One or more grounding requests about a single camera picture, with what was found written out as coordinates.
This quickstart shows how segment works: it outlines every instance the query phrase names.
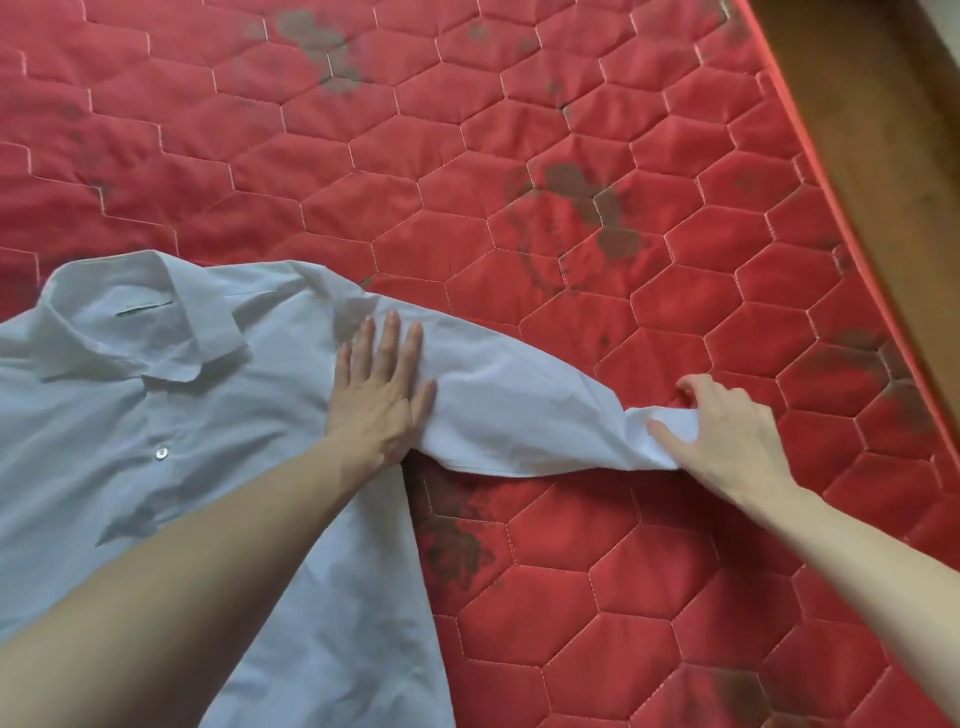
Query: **right hand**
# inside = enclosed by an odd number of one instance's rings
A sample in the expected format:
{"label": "right hand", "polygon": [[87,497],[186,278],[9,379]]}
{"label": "right hand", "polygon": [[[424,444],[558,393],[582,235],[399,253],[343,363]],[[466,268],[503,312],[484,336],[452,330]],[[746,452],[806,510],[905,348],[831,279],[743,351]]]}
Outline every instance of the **right hand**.
{"label": "right hand", "polygon": [[771,498],[799,490],[770,407],[710,375],[685,376],[677,386],[696,400],[699,437],[685,443],[657,420],[647,429],[681,468],[751,516]]}

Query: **dark stain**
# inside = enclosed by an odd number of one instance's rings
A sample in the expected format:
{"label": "dark stain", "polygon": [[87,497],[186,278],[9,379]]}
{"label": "dark stain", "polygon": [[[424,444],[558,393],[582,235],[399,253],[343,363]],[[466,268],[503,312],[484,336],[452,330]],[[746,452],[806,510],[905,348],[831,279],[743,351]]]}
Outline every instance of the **dark stain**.
{"label": "dark stain", "polygon": [[534,188],[533,180],[525,166],[512,168],[503,181],[503,199],[509,205]]}
{"label": "dark stain", "polygon": [[890,380],[887,368],[876,352],[864,352],[844,346],[823,347],[813,350],[806,363],[815,372],[834,372],[853,367],[868,374],[881,386],[886,386]]}
{"label": "dark stain", "polygon": [[[510,203],[532,188],[533,185],[530,182],[526,168],[517,170],[516,173],[508,174],[507,179],[504,181],[504,199],[507,203]],[[529,223],[517,214],[515,209],[510,209],[509,207],[507,208],[507,222],[510,223],[520,237],[517,248],[520,252],[520,265],[523,267],[523,272],[526,274],[527,279],[544,295],[553,298],[564,289],[562,286],[556,286],[544,279],[540,271],[534,267],[533,261],[530,259],[533,233],[530,230]]]}
{"label": "dark stain", "polygon": [[262,20],[248,20],[243,28],[243,37],[247,40],[266,40],[267,32]]}
{"label": "dark stain", "polygon": [[740,12],[736,3],[722,0],[721,6],[724,14],[727,16],[727,25],[730,26],[729,35],[727,36],[730,44],[736,46],[752,40],[753,36],[750,32],[750,26],[747,24],[746,18],[743,17],[743,13]]}
{"label": "dark stain", "polygon": [[550,79],[546,82],[546,85],[543,87],[543,92],[546,93],[547,98],[553,101],[553,105],[557,109],[562,109],[566,104],[564,103],[564,86],[560,83],[559,79]]}
{"label": "dark stain", "polygon": [[548,191],[562,197],[592,198],[600,193],[601,186],[598,180],[591,179],[592,175],[588,177],[588,174],[572,161],[558,161],[544,168],[543,183]]}
{"label": "dark stain", "polygon": [[301,51],[327,53],[346,42],[344,35],[317,18],[307,8],[281,12],[276,16],[280,37],[295,42]]}
{"label": "dark stain", "polygon": [[533,52],[536,51],[538,48],[540,48],[540,42],[537,41],[537,38],[536,38],[535,36],[525,36],[525,37],[522,37],[522,38],[516,43],[516,49],[517,49],[517,51],[519,51],[520,53],[523,53],[523,54],[533,53]]}
{"label": "dark stain", "polygon": [[880,358],[887,365],[891,379],[912,379],[913,374],[907,366],[906,359],[900,353],[900,347],[893,339],[888,339],[880,346]]}
{"label": "dark stain", "polygon": [[740,725],[760,725],[770,714],[770,705],[754,672],[718,669],[713,689],[727,715]]}
{"label": "dark stain", "polygon": [[495,560],[472,533],[463,530],[454,519],[433,517],[420,527],[420,534],[431,542],[421,553],[437,578],[445,584],[458,584],[467,590],[473,577]]}
{"label": "dark stain", "polygon": [[336,62],[338,76],[354,84],[360,81],[360,72],[348,62],[352,50],[344,34],[332,24],[319,19],[307,8],[281,12],[276,17],[276,31],[280,37],[297,44],[300,51],[320,71],[318,82],[327,77],[327,54],[329,64]]}
{"label": "dark stain", "polygon": [[733,178],[733,186],[745,195],[756,191],[756,177],[750,172],[741,172]]}
{"label": "dark stain", "polygon": [[894,381],[880,395],[896,408],[902,422],[919,435],[935,435],[937,425],[926,408],[924,398],[912,381]]}
{"label": "dark stain", "polygon": [[76,104],[66,104],[62,108],[63,118],[69,122],[81,121],[86,116],[86,111]]}
{"label": "dark stain", "polygon": [[474,20],[472,23],[467,25],[467,33],[474,40],[490,39],[490,31],[487,30],[487,25],[483,22],[483,20],[480,19]]}
{"label": "dark stain", "polygon": [[864,352],[875,352],[879,342],[879,334],[865,328],[844,328],[831,337],[831,343],[837,346]]}
{"label": "dark stain", "polygon": [[597,248],[610,260],[633,257],[650,244],[637,231],[604,226],[597,233]]}
{"label": "dark stain", "polygon": [[837,270],[841,276],[848,276],[856,272],[856,263],[853,262],[853,256],[847,250],[847,246],[841,240],[826,240],[823,245],[824,250],[833,250],[833,259],[836,261]]}
{"label": "dark stain", "polygon": [[334,81],[338,84],[330,84],[327,90],[333,93],[345,93],[356,89],[364,80],[360,73],[356,60],[353,57],[355,46],[353,43],[342,45],[330,51],[330,71],[334,74]]}
{"label": "dark stain", "polygon": [[438,516],[470,521],[491,519],[476,477],[451,473],[434,463],[433,467],[423,469],[422,478],[430,496],[430,507]]}
{"label": "dark stain", "polygon": [[413,522],[414,528],[420,528],[433,515],[430,511],[430,496],[426,492],[426,485],[417,477],[416,466],[410,465],[410,462],[417,457],[421,457],[421,455],[412,450],[403,459],[402,463],[403,484],[406,486],[407,502],[410,505],[410,520]]}
{"label": "dark stain", "polygon": [[[585,171],[574,162],[554,162],[543,168],[540,186],[548,192],[569,200],[585,224],[590,227],[600,226],[600,231],[597,233],[597,247],[610,264],[629,259],[650,247],[649,241],[638,231],[621,227],[625,211],[624,202],[619,199],[612,187],[605,189],[603,184],[595,179],[592,171]],[[509,203],[527,191],[525,185],[509,182],[504,190],[504,196]],[[545,294],[551,297],[557,295],[563,289],[543,280],[533,267],[533,262],[528,258],[532,233],[527,221],[509,209],[507,221],[519,233],[519,250],[524,254],[521,259],[527,277]]]}

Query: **shirt front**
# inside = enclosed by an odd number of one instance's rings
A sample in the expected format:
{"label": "shirt front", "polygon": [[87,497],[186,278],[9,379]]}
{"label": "shirt front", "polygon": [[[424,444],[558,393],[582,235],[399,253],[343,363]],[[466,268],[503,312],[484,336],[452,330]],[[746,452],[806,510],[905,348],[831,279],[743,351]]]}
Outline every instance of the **shirt front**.
{"label": "shirt front", "polygon": [[[322,436],[340,343],[397,309],[436,378],[420,449],[529,477],[674,468],[623,411],[511,337],[367,293],[322,266],[202,269],[146,251],[69,263],[0,325],[0,641],[166,522]],[[310,551],[203,726],[452,726],[402,476],[366,486]]]}

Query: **shirt collar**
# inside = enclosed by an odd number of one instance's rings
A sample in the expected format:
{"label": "shirt collar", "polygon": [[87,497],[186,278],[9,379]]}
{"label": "shirt collar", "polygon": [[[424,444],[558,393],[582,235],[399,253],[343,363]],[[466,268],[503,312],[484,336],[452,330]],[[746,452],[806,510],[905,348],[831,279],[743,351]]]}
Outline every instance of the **shirt collar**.
{"label": "shirt collar", "polygon": [[[132,297],[118,291],[135,292]],[[145,362],[85,334],[137,308],[177,304],[189,330],[174,356]],[[230,306],[203,268],[156,251],[78,260],[44,285],[30,321],[33,367],[43,379],[93,366],[114,376],[192,381],[203,364],[244,346]]]}

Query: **quilted mattress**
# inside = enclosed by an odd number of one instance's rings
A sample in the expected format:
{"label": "quilted mattress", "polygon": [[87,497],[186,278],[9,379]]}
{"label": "quilted mattress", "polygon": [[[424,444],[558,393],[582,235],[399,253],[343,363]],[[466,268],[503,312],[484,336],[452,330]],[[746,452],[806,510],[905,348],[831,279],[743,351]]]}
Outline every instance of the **quilted mattress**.
{"label": "quilted mattress", "polygon": [[[732,0],[5,0],[0,317],[85,256],[322,263],[625,406],[711,371],[960,567],[952,446],[796,118]],[[947,725],[685,475],[406,475],[461,728]]]}

